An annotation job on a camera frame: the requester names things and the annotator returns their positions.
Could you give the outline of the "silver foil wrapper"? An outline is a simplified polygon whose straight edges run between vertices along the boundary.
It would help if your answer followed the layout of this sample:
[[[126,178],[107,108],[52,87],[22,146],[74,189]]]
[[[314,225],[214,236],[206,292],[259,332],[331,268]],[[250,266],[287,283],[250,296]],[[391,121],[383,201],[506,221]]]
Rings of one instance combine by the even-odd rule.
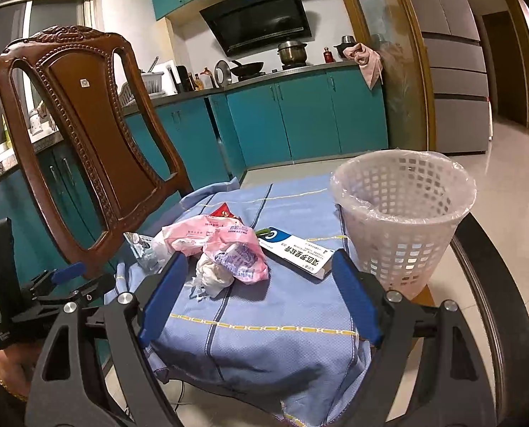
[[[160,269],[160,261],[153,238],[135,232],[125,232],[123,237],[129,244],[138,265],[146,273],[157,273]]]

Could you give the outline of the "white tissue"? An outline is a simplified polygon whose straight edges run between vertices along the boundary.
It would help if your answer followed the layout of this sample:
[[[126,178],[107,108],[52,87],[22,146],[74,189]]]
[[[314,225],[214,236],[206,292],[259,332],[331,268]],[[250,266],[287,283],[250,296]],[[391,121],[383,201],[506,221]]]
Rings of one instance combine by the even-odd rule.
[[[215,299],[234,282],[233,274],[222,265],[214,262],[205,253],[196,264],[196,273],[190,281],[191,296],[198,301]]]

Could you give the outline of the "pink plastic bag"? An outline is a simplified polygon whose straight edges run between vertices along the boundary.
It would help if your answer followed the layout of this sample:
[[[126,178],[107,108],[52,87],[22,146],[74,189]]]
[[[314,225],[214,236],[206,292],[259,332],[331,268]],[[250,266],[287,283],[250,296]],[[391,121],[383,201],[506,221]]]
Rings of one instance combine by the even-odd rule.
[[[202,251],[243,283],[259,283],[269,278],[263,250],[255,231],[249,227],[216,228]]]

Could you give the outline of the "white medicine box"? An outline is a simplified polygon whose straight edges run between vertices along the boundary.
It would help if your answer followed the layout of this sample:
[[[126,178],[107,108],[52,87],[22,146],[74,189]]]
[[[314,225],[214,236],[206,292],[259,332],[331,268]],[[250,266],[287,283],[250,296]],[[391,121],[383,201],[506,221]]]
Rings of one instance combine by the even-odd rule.
[[[294,236],[276,227],[270,233],[256,237],[259,246],[285,260],[296,269],[306,272],[318,280],[323,280],[331,272],[334,250],[322,247],[303,238]]]

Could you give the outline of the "pink paper wrapper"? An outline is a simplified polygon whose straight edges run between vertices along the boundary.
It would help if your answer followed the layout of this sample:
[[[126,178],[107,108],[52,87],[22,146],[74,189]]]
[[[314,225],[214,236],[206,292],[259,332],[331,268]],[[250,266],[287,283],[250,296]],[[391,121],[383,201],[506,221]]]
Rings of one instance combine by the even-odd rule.
[[[202,251],[217,230],[227,227],[232,221],[223,217],[197,215],[162,227],[161,234],[169,250],[191,257]]]

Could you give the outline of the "green leafy vegetable scrap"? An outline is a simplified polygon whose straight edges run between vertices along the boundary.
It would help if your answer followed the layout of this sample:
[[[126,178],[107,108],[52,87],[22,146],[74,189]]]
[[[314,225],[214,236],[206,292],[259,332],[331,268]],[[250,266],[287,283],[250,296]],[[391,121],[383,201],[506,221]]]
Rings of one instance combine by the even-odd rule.
[[[270,233],[270,228],[262,228],[261,230],[256,230],[255,231],[255,234],[257,237],[260,237],[260,236],[264,236],[266,234],[269,234]]]

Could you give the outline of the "teal kitchen cabinets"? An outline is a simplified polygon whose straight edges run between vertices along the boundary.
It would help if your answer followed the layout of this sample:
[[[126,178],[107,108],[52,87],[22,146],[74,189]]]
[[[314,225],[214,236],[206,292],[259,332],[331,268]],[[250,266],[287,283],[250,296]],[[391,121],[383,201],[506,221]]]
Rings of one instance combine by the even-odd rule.
[[[283,72],[226,93],[175,95],[154,101],[194,189],[247,170],[389,148],[381,82],[370,91],[359,68]],[[168,168],[135,107],[126,122],[142,153],[163,178]],[[38,152],[65,223],[85,247],[102,232],[101,214],[65,142]],[[64,265],[31,199],[21,171],[0,176],[0,219],[12,220],[20,280]]]

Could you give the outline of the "wooden board under basket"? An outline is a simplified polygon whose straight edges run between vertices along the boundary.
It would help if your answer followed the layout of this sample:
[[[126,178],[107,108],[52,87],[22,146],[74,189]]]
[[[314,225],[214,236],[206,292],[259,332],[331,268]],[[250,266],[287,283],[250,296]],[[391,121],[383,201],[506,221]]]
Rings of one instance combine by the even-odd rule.
[[[412,302],[420,306],[435,306],[434,299],[427,285],[423,287],[423,290],[412,300]]]

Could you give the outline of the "blue checkered cloth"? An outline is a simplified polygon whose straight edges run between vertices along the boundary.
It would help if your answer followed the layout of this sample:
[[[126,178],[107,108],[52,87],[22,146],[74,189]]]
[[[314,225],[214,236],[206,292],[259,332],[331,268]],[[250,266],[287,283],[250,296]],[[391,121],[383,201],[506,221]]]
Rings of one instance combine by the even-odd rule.
[[[140,227],[162,227],[226,205],[249,227],[276,227],[331,250],[347,247],[327,175],[243,189],[236,181],[171,197]],[[161,382],[179,379],[239,399],[291,425],[335,423],[371,362],[332,278],[316,280],[290,264],[267,262],[269,277],[233,283],[216,298],[180,291],[159,338],[145,350]]]

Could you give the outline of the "white plastic waste basket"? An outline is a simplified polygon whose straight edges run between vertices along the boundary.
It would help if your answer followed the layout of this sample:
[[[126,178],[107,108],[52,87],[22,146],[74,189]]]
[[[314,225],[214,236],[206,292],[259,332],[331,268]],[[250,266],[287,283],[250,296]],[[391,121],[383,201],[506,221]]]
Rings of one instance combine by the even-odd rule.
[[[330,190],[360,270],[409,299],[427,286],[477,199],[476,181],[431,151],[386,149],[337,167]]]

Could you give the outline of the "black wok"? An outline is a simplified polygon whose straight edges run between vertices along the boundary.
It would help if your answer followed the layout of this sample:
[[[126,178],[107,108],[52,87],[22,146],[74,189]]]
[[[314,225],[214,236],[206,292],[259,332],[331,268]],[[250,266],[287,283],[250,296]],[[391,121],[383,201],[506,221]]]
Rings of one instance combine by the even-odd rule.
[[[260,74],[263,70],[264,62],[242,64],[233,60],[233,64],[234,68],[231,68],[232,74],[238,78],[245,78]]]

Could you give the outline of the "black range hood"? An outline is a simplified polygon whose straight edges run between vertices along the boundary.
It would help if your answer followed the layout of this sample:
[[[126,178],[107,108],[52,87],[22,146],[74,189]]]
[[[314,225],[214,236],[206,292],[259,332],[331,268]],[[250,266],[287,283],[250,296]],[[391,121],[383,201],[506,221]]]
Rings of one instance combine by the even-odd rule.
[[[312,35],[302,0],[226,0],[201,16],[229,57]]]

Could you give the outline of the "silver refrigerator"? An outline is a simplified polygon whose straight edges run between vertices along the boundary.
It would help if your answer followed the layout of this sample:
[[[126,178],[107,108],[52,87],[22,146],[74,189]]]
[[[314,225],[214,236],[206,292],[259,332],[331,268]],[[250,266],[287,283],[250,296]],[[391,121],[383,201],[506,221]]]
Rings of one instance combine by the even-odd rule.
[[[488,78],[468,0],[411,0],[427,48],[435,104],[436,147],[443,154],[487,151]]]

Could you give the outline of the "red bottle on counter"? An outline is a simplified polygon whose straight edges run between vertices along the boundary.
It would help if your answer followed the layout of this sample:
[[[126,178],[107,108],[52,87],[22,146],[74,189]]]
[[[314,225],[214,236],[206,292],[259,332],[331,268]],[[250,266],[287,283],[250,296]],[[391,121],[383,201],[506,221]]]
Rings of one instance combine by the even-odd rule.
[[[328,47],[323,48],[323,58],[326,64],[330,64],[335,62],[335,59],[333,57],[333,54],[331,50]]]

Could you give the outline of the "pink hanging towel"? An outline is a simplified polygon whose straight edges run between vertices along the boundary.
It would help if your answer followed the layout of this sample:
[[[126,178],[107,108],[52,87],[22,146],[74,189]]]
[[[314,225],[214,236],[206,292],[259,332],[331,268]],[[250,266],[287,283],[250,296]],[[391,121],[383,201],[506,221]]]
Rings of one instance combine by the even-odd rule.
[[[370,90],[382,79],[383,65],[377,51],[359,42],[343,49],[343,56],[359,65],[363,79]]]

